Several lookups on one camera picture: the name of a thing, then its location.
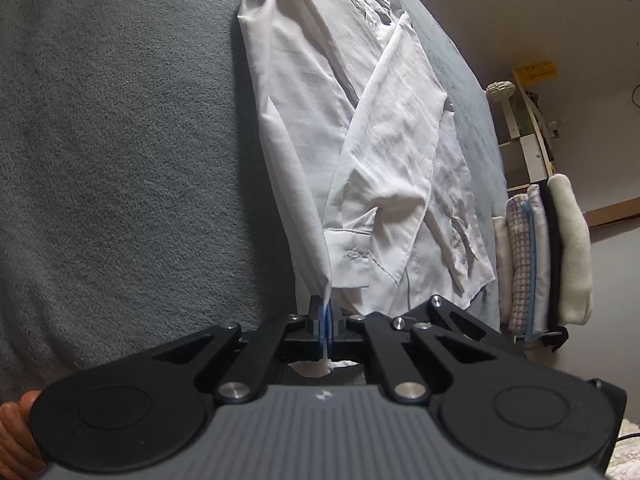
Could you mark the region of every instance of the gray fabric surface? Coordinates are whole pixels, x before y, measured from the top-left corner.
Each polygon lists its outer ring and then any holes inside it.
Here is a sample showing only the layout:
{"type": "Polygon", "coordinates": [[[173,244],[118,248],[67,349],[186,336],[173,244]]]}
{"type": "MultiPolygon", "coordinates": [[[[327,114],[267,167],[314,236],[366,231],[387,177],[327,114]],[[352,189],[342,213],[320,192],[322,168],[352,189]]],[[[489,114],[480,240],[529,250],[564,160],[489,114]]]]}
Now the gray fabric surface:
{"type": "MultiPolygon", "coordinates": [[[[294,310],[240,0],[0,0],[0,400],[219,320],[294,310]]],[[[476,186],[506,189],[484,94],[414,17],[476,186]]],[[[497,288],[472,312],[497,326],[497,288]]]]}

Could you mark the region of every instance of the white wall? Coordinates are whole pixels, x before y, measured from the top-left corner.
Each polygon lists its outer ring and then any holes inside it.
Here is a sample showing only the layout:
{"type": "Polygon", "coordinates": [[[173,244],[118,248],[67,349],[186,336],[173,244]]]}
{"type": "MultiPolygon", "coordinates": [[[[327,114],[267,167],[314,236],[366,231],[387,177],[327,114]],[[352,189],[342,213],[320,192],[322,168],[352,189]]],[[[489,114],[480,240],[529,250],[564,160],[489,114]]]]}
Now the white wall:
{"type": "Polygon", "coordinates": [[[551,59],[566,100],[640,82],[640,0],[422,0],[481,85],[551,59]]]}
{"type": "Polygon", "coordinates": [[[583,211],[640,196],[640,108],[631,102],[632,89],[573,102],[565,110],[541,91],[541,107],[566,117],[552,147],[556,168],[571,180],[583,211]]]}
{"type": "Polygon", "coordinates": [[[625,416],[640,423],[640,219],[591,233],[593,313],[569,327],[555,354],[534,359],[585,379],[600,378],[626,390],[625,416]]]}

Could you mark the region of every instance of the folded towel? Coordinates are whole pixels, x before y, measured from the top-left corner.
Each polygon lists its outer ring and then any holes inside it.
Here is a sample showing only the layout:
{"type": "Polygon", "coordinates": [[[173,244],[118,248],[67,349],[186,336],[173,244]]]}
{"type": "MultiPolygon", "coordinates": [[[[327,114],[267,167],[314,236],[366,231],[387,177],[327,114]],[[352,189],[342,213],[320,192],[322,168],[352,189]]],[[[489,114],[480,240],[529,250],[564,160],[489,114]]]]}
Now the folded towel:
{"type": "Polygon", "coordinates": [[[582,325],[589,320],[593,303],[589,227],[569,179],[563,174],[555,174],[548,180],[548,186],[558,212],[558,227],[564,245],[558,322],[560,325],[582,325]]]}
{"type": "Polygon", "coordinates": [[[545,207],[540,197],[540,186],[538,184],[529,186],[527,196],[533,213],[533,226],[536,234],[536,291],[533,333],[540,334],[548,330],[546,318],[549,311],[551,280],[549,229],[546,223],[545,207]]]}
{"type": "Polygon", "coordinates": [[[498,274],[498,307],[500,323],[507,324],[511,318],[513,288],[513,257],[507,219],[504,216],[492,218],[495,235],[495,267],[498,274]]]}
{"type": "Polygon", "coordinates": [[[539,182],[540,198],[545,207],[546,224],[549,231],[549,303],[546,315],[548,330],[558,328],[558,303],[560,301],[560,267],[562,262],[562,238],[558,227],[558,213],[546,180],[539,182]]]}
{"type": "Polygon", "coordinates": [[[525,194],[514,195],[509,199],[506,207],[513,258],[513,297],[509,330],[516,335],[524,334],[526,328],[531,286],[529,219],[522,210],[522,204],[526,200],[525,194]]]}

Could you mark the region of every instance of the white towel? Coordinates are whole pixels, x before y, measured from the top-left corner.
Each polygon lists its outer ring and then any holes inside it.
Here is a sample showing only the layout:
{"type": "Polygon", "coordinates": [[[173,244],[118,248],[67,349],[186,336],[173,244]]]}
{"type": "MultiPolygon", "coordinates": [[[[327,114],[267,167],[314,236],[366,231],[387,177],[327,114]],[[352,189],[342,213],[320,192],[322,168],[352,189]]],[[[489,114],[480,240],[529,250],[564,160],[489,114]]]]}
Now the white towel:
{"type": "Polygon", "coordinates": [[[492,218],[495,235],[495,267],[498,273],[498,307],[500,323],[506,324],[511,319],[513,304],[513,257],[511,256],[511,239],[507,219],[504,216],[492,218]]]}
{"type": "Polygon", "coordinates": [[[593,277],[589,227],[575,200],[571,182],[563,174],[548,181],[558,212],[558,227],[564,245],[560,269],[560,325],[585,324],[591,315],[593,277]]]}
{"type": "Polygon", "coordinates": [[[533,227],[536,232],[536,291],[533,315],[533,332],[546,332],[549,312],[549,287],[551,284],[551,248],[549,227],[546,223],[545,207],[540,198],[540,186],[532,184],[527,189],[529,206],[533,213],[533,227]]]}

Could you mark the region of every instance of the wooden shelf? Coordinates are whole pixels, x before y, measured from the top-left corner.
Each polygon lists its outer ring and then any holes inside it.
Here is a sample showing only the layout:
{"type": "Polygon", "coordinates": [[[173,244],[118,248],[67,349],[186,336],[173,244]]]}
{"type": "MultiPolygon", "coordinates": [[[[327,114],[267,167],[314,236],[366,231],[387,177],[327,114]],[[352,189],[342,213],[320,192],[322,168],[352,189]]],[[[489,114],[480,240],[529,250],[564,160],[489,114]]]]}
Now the wooden shelf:
{"type": "Polygon", "coordinates": [[[507,193],[510,193],[512,191],[520,191],[521,189],[528,189],[529,186],[530,184],[523,184],[522,186],[510,187],[510,188],[507,188],[507,193]]]}
{"type": "Polygon", "coordinates": [[[513,140],[509,140],[508,142],[503,142],[502,144],[498,144],[498,148],[504,148],[505,146],[510,146],[511,144],[513,144],[519,138],[520,137],[514,137],[513,140]]]}
{"type": "Polygon", "coordinates": [[[611,224],[640,216],[640,197],[618,202],[593,211],[587,211],[584,219],[589,227],[611,224]]]}

